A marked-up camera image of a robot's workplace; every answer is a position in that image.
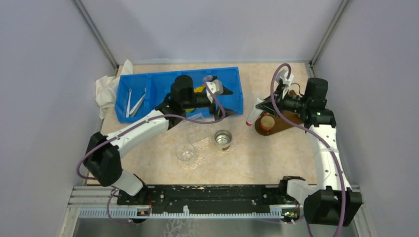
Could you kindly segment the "tall white toothpaste tube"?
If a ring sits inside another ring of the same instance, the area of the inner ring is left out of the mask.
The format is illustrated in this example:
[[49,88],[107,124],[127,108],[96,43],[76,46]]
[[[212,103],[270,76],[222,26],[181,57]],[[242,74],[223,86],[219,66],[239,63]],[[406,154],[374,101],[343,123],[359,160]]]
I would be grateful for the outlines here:
[[246,125],[247,126],[251,126],[255,123],[255,121],[260,117],[260,115],[263,113],[262,109],[258,109],[256,106],[260,103],[262,103],[263,100],[260,99],[259,97],[256,98],[251,113],[249,114],[247,120],[246,120]]

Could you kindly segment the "white ceramic cup cork base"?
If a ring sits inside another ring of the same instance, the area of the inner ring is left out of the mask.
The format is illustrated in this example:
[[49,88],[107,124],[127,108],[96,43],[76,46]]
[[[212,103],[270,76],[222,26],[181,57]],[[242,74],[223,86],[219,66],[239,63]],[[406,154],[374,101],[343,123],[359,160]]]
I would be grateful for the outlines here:
[[275,125],[275,119],[271,116],[263,116],[260,120],[260,127],[264,131],[271,130]]

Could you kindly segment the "silver metal cup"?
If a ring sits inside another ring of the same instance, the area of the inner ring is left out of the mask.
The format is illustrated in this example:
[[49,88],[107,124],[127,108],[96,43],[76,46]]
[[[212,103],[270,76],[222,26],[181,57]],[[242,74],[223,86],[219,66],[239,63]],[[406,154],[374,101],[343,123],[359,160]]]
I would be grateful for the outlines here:
[[214,135],[215,145],[221,151],[229,149],[232,139],[233,136],[228,130],[219,130]]

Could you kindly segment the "clear glass cup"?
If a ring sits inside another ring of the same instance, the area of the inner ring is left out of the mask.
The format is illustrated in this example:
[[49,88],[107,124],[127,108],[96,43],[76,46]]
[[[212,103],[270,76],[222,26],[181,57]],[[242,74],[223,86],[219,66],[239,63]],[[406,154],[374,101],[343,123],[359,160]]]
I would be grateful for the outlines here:
[[175,154],[180,161],[189,161],[195,156],[196,151],[192,144],[182,143],[177,146]]

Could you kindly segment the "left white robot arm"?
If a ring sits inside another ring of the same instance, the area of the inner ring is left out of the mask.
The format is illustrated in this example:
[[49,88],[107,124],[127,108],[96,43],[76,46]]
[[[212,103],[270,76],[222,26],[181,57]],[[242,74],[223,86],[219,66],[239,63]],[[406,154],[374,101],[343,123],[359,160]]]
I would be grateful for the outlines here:
[[84,165],[103,187],[114,187],[128,194],[136,204],[148,198],[147,185],[135,174],[122,168],[121,159],[140,143],[177,126],[186,117],[187,109],[208,108],[218,123],[235,115],[236,111],[224,108],[218,96],[232,95],[216,76],[203,79],[204,91],[195,92],[190,76],[180,75],[170,87],[170,92],[155,109],[127,127],[103,135],[100,132],[90,138],[86,154],[78,166]]

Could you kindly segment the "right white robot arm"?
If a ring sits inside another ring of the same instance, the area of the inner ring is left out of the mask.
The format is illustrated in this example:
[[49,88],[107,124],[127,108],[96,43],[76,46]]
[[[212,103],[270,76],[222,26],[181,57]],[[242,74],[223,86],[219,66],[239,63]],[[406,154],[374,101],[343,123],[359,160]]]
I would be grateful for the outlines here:
[[336,143],[336,120],[327,109],[328,82],[309,78],[303,96],[292,95],[289,84],[280,79],[271,95],[256,108],[277,114],[291,112],[300,118],[302,125],[285,119],[285,122],[305,131],[312,146],[317,184],[311,187],[301,177],[285,176],[280,181],[278,197],[283,203],[296,200],[303,205],[308,224],[347,227],[362,204],[360,192],[352,191],[342,170]]

